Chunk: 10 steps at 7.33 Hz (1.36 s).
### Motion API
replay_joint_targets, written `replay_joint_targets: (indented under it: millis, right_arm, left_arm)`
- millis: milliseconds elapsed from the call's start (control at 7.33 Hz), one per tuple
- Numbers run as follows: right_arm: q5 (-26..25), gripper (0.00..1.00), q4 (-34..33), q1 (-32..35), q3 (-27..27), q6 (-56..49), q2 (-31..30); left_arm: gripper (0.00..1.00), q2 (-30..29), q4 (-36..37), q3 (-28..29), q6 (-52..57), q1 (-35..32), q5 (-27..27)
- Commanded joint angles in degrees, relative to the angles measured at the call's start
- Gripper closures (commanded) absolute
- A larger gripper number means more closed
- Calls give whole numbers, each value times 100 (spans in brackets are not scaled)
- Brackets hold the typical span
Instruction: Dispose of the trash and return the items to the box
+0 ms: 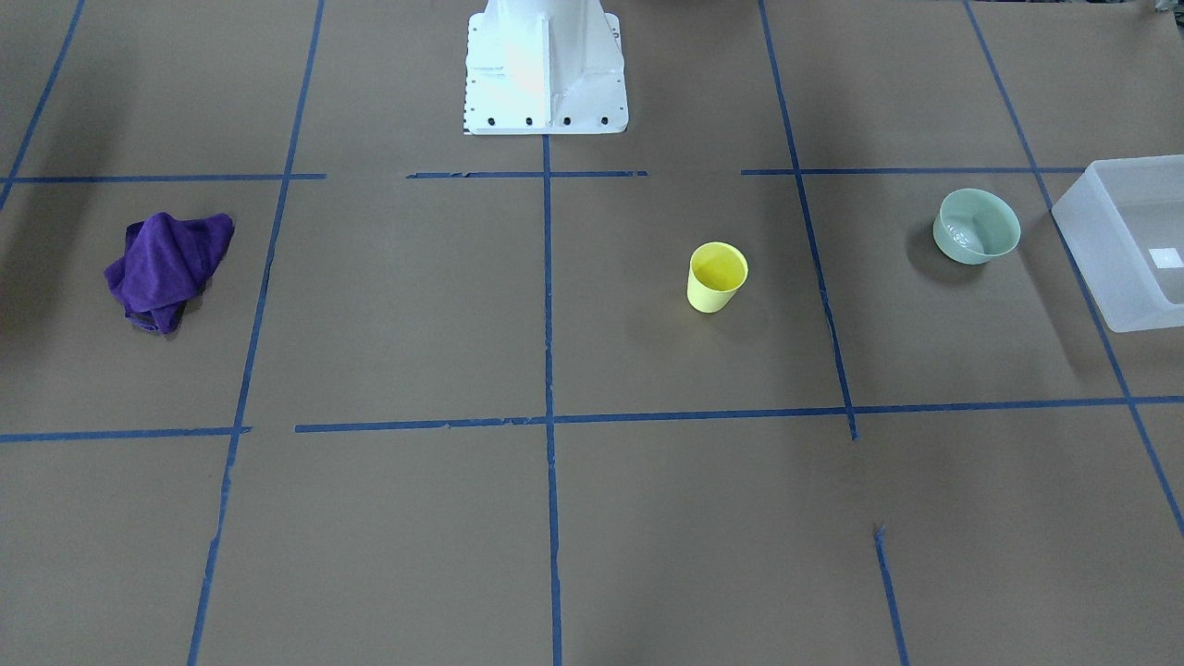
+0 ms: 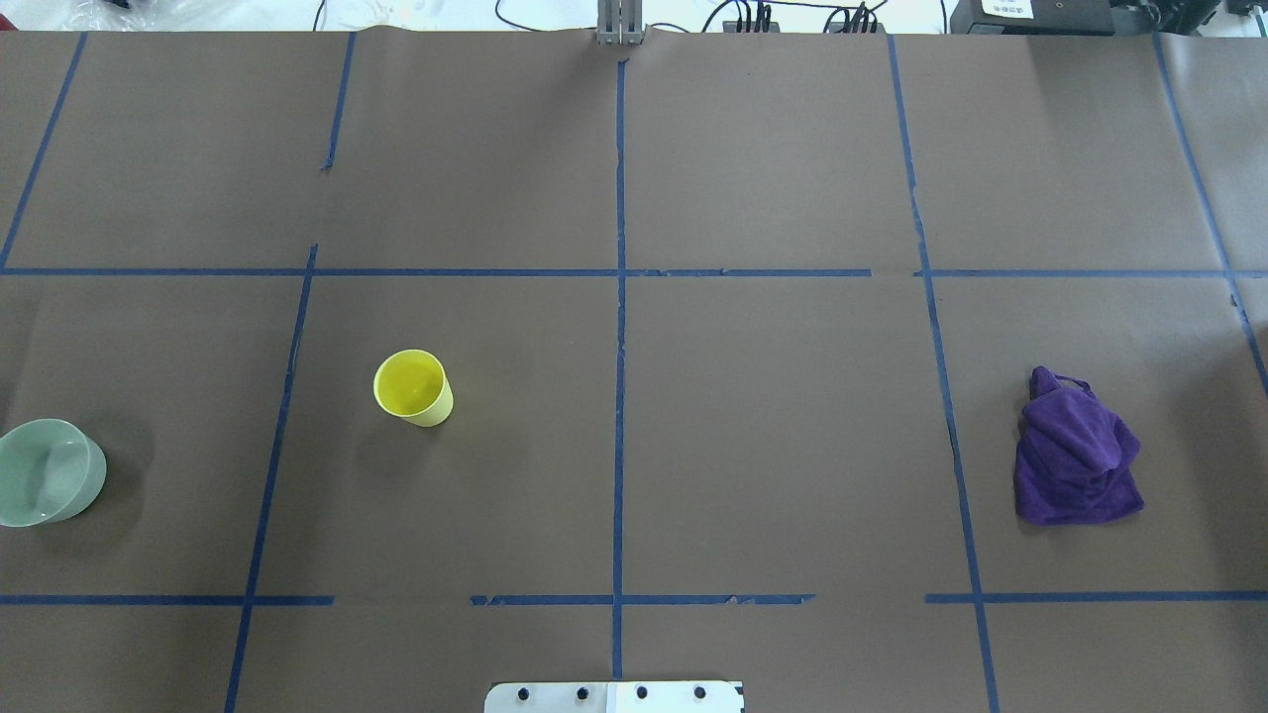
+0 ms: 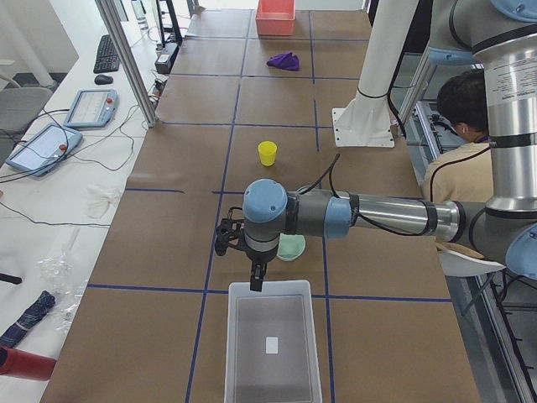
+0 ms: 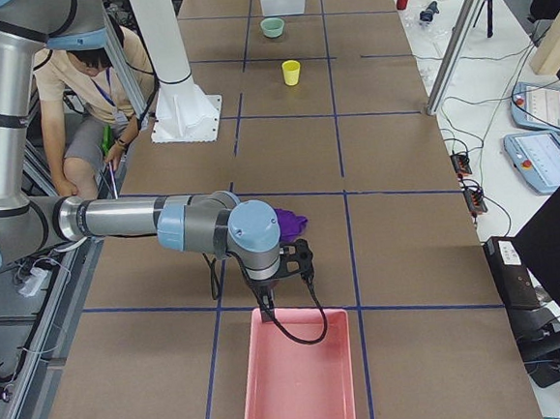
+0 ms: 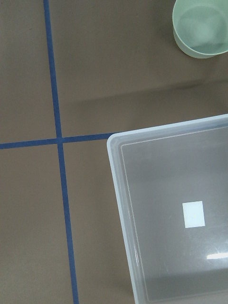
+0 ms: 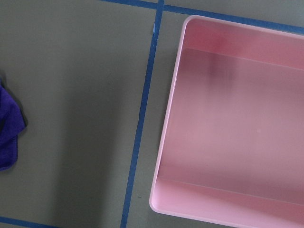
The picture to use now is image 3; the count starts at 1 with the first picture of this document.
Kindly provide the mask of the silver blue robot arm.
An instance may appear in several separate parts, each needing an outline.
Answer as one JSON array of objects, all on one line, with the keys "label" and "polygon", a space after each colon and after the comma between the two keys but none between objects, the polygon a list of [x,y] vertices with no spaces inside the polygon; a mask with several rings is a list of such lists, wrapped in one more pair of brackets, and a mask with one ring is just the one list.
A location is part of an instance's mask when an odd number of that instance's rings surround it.
[{"label": "silver blue robot arm", "polygon": [[252,290],[262,289],[282,234],[343,238],[356,226],[435,236],[536,276],[536,4],[436,1],[430,39],[446,61],[484,68],[493,196],[434,203],[255,181],[244,192],[242,218],[222,219],[215,240],[218,255],[236,249],[249,257]]}]

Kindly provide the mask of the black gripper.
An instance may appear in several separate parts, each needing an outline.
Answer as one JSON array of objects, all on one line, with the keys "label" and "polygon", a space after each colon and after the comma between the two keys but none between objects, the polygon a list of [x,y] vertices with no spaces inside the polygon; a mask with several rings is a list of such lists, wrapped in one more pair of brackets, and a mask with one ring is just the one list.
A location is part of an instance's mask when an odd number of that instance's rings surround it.
[{"label": "black gripper", "polygon": [[250,275],[250,290],[261,292],[265,276],[265,266],[268,265],[265,252],[251,248],[244,232],[244,219],[234,219],[234,211],[241,211],[241,207],[230,207],[227,215],[221,220],[216,228],[216,240],[214,249],[218,256],[224,256],[229,248],[244,252],[252,262]]}]

